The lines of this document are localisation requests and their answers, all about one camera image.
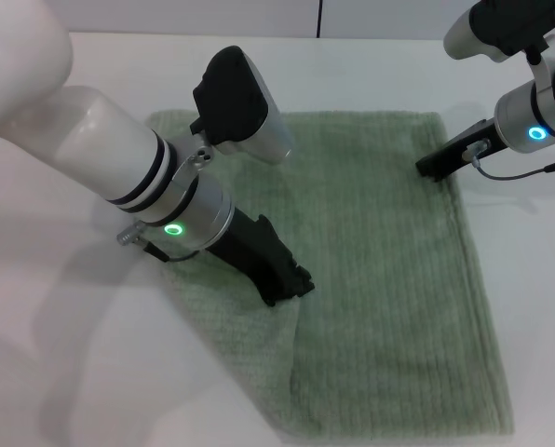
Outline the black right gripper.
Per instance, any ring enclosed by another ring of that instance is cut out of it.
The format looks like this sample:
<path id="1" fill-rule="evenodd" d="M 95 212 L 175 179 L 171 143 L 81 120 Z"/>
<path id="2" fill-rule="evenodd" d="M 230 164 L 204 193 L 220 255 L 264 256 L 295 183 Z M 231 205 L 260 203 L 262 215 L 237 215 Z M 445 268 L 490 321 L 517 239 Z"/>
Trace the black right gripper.
<path id="1" fill-rule="evenodd" d="M 486 157 L 506 148 L 494 120 L 482 120 L 445 143 L 434 159 L 424 157 L 415 166 L 422 177 L 438 183 L 471 164 L 474 156 Z"/>

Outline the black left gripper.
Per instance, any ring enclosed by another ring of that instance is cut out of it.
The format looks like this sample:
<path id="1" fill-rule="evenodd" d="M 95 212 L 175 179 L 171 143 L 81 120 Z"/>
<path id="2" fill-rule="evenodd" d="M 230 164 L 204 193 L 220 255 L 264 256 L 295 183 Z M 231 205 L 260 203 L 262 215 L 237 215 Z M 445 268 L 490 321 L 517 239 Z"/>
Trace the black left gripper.
<path id="1" fill-rule="evenodd" d="M 292 253 L 263 215 L 253 221 L 235 209 L 225 232 L 206 251 L 249 278 L 269 307 L 315 289 L 311 274 L 294 262 Z"/>

